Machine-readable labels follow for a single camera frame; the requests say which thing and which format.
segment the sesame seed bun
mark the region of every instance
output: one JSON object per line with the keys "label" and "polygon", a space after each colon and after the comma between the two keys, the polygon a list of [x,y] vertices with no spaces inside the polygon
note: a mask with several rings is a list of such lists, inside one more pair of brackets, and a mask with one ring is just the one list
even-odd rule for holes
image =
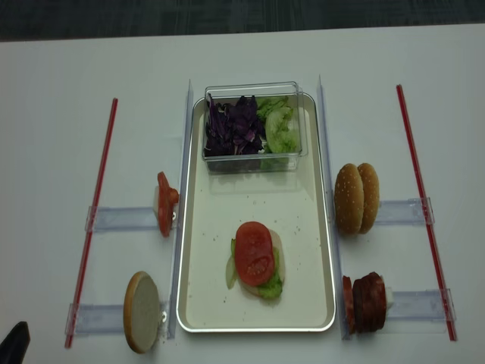
{"label": "sesame seed bun", "polygon": [[364,186],[364,216],[359,233],[365,234],[372,228],[379,209],[379,178],[368,163],[362,163],[357,169]]}
{"label": "sesame seed bun", "polygon": [[364,215],[364,186],[357,167],[352,163],[344,165],[336,176],[333,201],[339,231],[357,234]]}

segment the tomato slice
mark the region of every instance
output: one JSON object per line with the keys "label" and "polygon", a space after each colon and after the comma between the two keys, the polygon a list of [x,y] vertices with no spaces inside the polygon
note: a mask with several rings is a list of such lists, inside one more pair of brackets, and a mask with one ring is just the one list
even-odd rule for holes
{"label": "tomato slice", "polygon": [[168,237],[172,228],[174,204],[179,202],[179,193],[168,184],[164,172],[158,174],[158,225],[164,237]]}
{"label": "tomato slice", "polygon": [[171,204],[179,203],[179,193],[174,188],[170,188],[170,192],[168,194],[168,201]]}
{"label": "tomato slice", "polygon": [[255,221],[242,224],[236,232],[234,261],[244,283],[250,286],[266,283],[274,273],[273,243],[268,228]]}

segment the bread slice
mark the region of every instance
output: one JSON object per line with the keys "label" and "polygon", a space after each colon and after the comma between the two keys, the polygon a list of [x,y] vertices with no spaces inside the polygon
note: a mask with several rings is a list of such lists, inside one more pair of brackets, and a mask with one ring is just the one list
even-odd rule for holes
{"label": "bread slice", "polygon": [[[278,249],[279,256],[280,256],[280,266],[278,268],[278,274],[280,275],[280,280],[284,284],[285,283],[285,274],[286,274],[286,267],[285,267],[285,257],[283,255],[283,245],[281,244],[280,236],[275,232],[269,229],[271,235],[271,242],[273,244],[273,248]],[[254,294],[255,296],[259,297],[258,287],[250,286],[237,277],[239,284],[241,287],[245,288],[248,292]]]}
{"label": "bread slice", "polygon": [[128,284],[123,307],[124,334],[135,353],[146,353],[155,343],[159,314],[157,286],[146,272],[139,271]]}
{"label": "bread slice", "polygon": [[339,231],[357,234],[364,214],[364,187],[358,169],[352,163],[344,165],[336,176],[333,201]]}
{"label": "bread slice", "polygon": [[364,215],[359,233],[365,234],[374,225],[379,210],[379,178],[374,167],[368,163],[362,163],[357,169],[364,187]]}

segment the green lettuce leaf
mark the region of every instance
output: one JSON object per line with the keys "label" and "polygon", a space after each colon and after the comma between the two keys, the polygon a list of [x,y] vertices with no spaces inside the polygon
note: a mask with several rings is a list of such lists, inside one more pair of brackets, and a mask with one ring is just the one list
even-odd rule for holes
{"label": "green lettuce leaf", "polygon": [[288,128],[288,122],[293,115],[292,108],[273,110],[266,119],[266,140],[272,153],[296,152],[298,135]]}
{"label": "green lettuce leaf", "polygon": [[257,99],[256,102],[258,103],[256,114],[264,124],[273,110],[288,106],[288,96],[262,97]]}
{"label": "green lettuce leaf", "polygon": [[283,282],[281,281],[278,269],[280,269],[280,251],[273,247],[274,273],[270,280],[258,286],[259,295],[266,300],[278,298],[283,292]]}
{"label": "green lettuce leaf", "polygon": [[230,253],[234,258],[234,252],[236,251],[236,239],[230,240]]}

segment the red straw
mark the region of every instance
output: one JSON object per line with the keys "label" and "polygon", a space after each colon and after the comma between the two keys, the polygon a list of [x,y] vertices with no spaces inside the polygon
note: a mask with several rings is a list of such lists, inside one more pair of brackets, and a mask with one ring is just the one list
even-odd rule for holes
{"label": "red straw", "polygon": [[[96,189],[94,191],[94,197],[92,198],[92,206],[97,207],[99,203],[99,196],[101,195],[101,186],[103,184],[103,176],[105,175],[106,161],[108,160],[109,143],[111,142],[111,135],[113,134],[114,117],[116,116],[116,108],[118,106],[118,99],[113,99],[111,104],[111,113],[109,115],[108,130],[106,130],[105,147],[103,148],[103,154],[101,156],[101,164],[99,165],[98,180],[96,181]],[[81,292],[83,290],[84,275],[86,273],[86,265],[88,262],[89,248],[91,247],[92,232],[86,232],[86,239],[84,240],[83,256],[81,257],[81,266],[79,268],[79,274],[77,275],[76,291],[74,293],[74,310],[73,320],[69,327],[69,333],[66,337],[66,343],[64,347],[70,349],[73,343],[73,335],[76,324],[76,307],[81,300]]]}
{"label": "red straw", "polygon": [[[421,176],[421,169],[419,168],[418,153],[416,152],[415,140],[412,136],[411,123],[409,122],[408,109],[406,108],[406,100],[404,99],[404,92],[402,91],[402,86],[397,85],[397,96],[399,98],[399,104],[401,106],[402,119],[404,121],[404,128],[406,129],[406,136],[408,137],[409,151],[411,152],[412,164],[415,168],[416,182],[418,183],[419,196],[422,199],[427,199],[426,192],[424,191],[423,177]],[[423,206],[423,213],[426,216],[427,207]],[[448,327],[449,339],[451,341],[456,341],[456,329],[454,321],[450,321],[451,317],[448,307],[448,300],[446,297],[446,283],[445,276],[443,274],[443,269],[441,268],[440,255],[438,254],[437,238],[434,234],[434,228],[432,224],[426,225],[427,236],[430,241],[431,255],[433,256],[434,269],[436,271],[436,277],[438,278],[438,286],[442,291],[441,297],[443,300],[443,308],[445,309],[446,315],[446,326]]]}

